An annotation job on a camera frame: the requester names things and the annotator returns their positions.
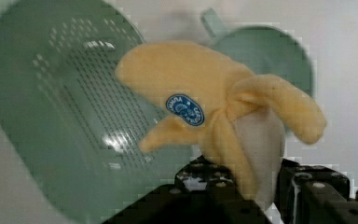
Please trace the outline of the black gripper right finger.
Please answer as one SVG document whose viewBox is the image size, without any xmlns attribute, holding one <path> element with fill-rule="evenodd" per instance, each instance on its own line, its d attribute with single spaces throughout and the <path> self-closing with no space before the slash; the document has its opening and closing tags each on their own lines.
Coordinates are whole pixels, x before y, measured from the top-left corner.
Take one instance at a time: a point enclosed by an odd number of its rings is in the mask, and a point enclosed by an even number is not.
<svg viewBox="0 0 358 224">
<path fill-rule="evenodd" d="M 350 180 L 344 174 L 282 160 L 274 202 L 284 224 L 336 224 L 325 203 L 346 202 L 349 196 Z"/>
</svg>

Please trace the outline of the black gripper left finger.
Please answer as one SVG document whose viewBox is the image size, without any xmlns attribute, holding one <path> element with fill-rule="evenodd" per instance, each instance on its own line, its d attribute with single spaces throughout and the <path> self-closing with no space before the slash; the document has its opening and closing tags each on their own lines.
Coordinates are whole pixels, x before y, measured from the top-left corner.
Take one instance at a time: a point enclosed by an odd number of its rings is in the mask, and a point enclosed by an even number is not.
<svg viewBox="0 0 358 224">
<path fill-rule="evenodd" d="M 226 166 L 197 157 L 174 175 L 174 188 L 190 197 L 208 197 L 212 193 L 237 194 L 237 184 Z"/>
</svg>

